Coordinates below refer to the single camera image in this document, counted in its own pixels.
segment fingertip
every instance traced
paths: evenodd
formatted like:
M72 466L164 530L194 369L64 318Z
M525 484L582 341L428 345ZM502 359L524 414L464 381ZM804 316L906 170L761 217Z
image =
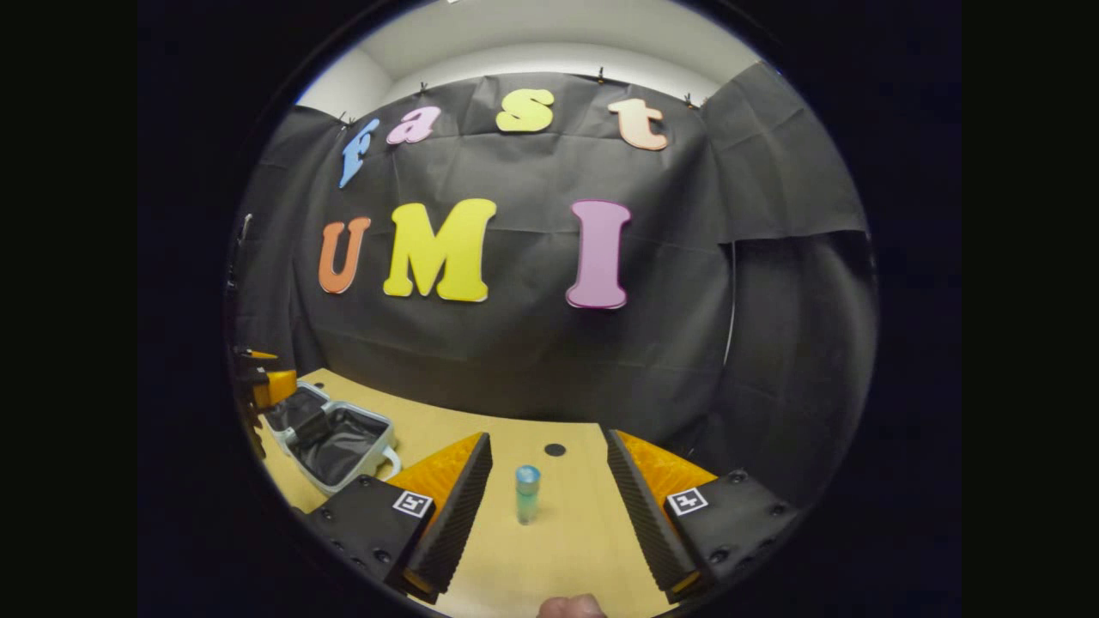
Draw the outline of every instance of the fingertip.
M563 596L547 598L539 607L539 618L565 618L567 604L568 599Z
M573 607L577 609L577 618L607 618L599 602L590 594L577 595L569 599Z

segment open case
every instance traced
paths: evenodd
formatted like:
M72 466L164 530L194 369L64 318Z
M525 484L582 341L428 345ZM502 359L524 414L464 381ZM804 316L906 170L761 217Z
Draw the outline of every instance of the open case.
M299 380L298 390L266 415L282 451L326 496L360 474L374 476L389 459L392 474L401 470L393 451L393 423L346 401L333 401L315 386Z

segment finger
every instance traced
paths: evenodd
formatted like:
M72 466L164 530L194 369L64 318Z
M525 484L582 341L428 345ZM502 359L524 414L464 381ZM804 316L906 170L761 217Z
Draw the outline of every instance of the finger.
M539 618L568 618L568 599L563 596L555 596L542 602L539 608Z
M592 595L578 595L568 599L568 618L607 618Z

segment black frame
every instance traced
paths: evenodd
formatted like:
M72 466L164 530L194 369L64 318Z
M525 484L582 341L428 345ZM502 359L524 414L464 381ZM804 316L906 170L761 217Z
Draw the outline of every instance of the black frame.
M366 595L311 549L247 448L222 338L236 203L275 110L409 4L140 7L138 368L142 401L170 394L138 406L140 613L395 615L412 606L393 591ZM687 4L782 70L830 129L875 235L884 318L859 438L829 496L788 547L706 611L959 611L957 8ZM280 538L290 542L271 542ZM846 560L821 559L842 551Z

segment foam letter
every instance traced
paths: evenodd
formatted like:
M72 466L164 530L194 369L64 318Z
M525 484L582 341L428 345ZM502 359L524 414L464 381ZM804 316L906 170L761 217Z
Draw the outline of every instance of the foam letter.
M443 110L434 106L408 112L401 119L402 122L389 132L386 142L390 144L400 144L401 142L412 144L423 140L428 135L431 135L431 125L441 113L443 113Z
M664 135L654 135L648 128L650 120L664 120L664 112L645 106L642 99L617 101L607 109L619 114L619 132L630 145L646 151L660 151L668 145Z
M336 241L343 232L343 223L338 221L324 227L324 243L321 245L321 266L318 277L321 279L321 287L329 294L343 294L355 280L355 271L358 269L358 250L363 246L363 232L370 227L370 220L366 217L352 219L347 224L351 232L351 240L347 241L347 256L344 257L344 267L336 274Z
M363 167L363 155L366 154L366 148L370 147L370 131L377 129L380 122L377 118L371 120L344 148L344 175L340 179L341 189L351 181L358 168Z
M431 294L439 269L446 263L443 279L435 290L441 298L480 302L488 298L488 286L480 277L485 227L496 214L496 203L487 199L466 199L454 206L436 235L431 231L428 209L422 203L406 203L393 211L397 232L393 260L382 290L389 296L410 296L412 282L409 265L421 296Z
M584 309L622 307L625 290L618 285L619 245L630 211L611 201L587 199L573 205L573 214L580 219L580 266L566 300Z
M503 111L496 115L500 131L542 131L553 122L553 92L522 88L503 98Z

